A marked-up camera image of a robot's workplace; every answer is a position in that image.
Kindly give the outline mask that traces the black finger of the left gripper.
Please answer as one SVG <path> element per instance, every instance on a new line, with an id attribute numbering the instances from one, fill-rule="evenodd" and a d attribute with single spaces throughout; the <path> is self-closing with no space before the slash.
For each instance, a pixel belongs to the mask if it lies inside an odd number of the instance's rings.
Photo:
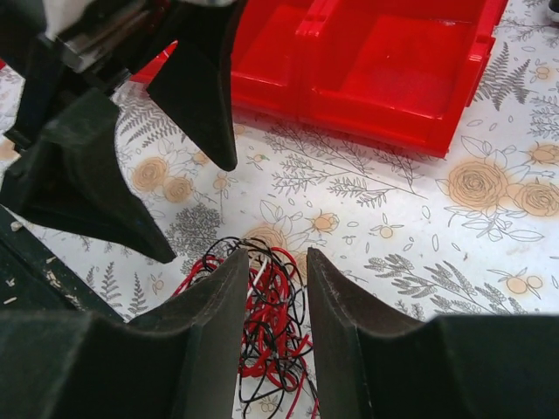
<path id="1" fill-rule="evenodd" d="M 176 254 L 127 186 L 115 155 L 119 108 L 92 88 L 48 121 L 4 172 L 1 204 L 26 220 L 171 262 Z"/>

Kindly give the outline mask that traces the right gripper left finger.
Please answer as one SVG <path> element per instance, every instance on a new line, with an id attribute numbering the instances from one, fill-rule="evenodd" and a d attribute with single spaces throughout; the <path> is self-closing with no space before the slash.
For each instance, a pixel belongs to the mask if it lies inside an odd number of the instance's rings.
<path id="1" fill-rule="evenodd" d="M 247 285 L 248 256 L 237 250 L 128 323 L 92 311 L 2 311 L 2 417 L 230 417 Z"/>

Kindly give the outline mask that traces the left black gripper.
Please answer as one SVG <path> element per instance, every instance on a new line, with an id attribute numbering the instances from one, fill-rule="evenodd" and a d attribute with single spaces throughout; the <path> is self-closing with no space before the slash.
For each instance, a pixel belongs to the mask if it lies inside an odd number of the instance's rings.
<path id="1" fill-rule="evenodd" d="M 25 81 L 8 139 L 29 148 L 90 88 L 111 95 L 176 41 L 148 95 L 232 171 L 231 55 L 244 9 L 243 1 L 3 1 L 1 60 Z"/>

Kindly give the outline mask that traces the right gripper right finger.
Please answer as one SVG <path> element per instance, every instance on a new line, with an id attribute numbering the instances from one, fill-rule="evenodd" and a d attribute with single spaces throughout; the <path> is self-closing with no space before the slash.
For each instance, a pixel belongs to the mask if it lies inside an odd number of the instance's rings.
<path id="1" fill-rule="evenodd" d="M 555 315 L 415 320 L 307 253 L 324 418 L 555 418 Z"/>

